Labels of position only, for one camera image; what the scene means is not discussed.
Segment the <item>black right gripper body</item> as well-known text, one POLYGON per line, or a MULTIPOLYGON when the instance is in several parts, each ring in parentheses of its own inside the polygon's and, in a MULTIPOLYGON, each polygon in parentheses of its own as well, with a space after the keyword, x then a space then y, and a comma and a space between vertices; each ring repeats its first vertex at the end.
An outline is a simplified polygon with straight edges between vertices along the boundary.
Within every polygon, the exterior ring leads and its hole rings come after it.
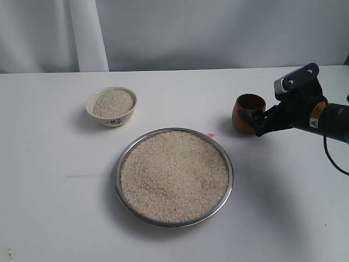
POLYGON ((318 81, 311 81, 291 91, 275 93, 275 98, 285 104, 284 113, 290 127, 304 131, 321 130, 321 117, 328 100, 318 81))

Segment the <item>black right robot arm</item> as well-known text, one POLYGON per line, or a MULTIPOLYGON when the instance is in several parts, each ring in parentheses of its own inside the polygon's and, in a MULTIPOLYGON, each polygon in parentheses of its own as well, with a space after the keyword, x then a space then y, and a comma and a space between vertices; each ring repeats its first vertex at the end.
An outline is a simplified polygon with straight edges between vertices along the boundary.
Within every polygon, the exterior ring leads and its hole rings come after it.
POLYGON ((240 109, 241 119, 256 136, 300 129, 348 143, 348 106, 329 103, 318 81, 275 94, 280 102, 267 111, 240 109))

